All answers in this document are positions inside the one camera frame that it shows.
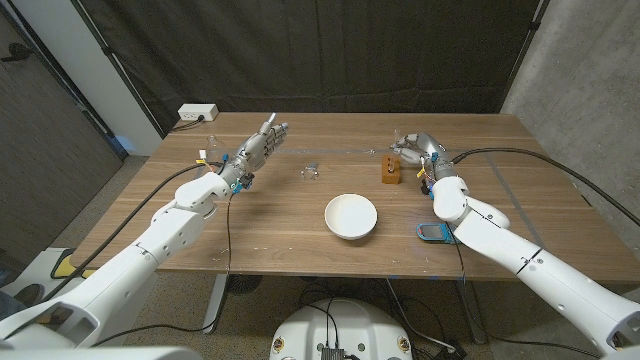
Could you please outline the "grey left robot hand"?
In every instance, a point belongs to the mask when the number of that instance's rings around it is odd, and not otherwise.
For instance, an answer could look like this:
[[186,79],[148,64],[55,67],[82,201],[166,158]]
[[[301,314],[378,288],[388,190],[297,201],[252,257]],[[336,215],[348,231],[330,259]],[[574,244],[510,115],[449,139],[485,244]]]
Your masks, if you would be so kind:
[[288,124],[275,124],[275,118],[276,114],[272,113],[259,131],[247,138],[223,167],[220,176],[228,185],[251,179],[265,165],[270,155],[284,142]]

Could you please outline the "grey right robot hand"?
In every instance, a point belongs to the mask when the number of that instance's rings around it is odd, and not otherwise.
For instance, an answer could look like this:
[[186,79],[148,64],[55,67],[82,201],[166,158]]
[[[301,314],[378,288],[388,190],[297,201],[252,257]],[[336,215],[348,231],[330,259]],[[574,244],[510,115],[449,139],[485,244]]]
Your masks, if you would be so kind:
[[396,140],[391,149],[406,163],[429,166],[436,181],[457,175],[445,148],[429,134],[405,135]]

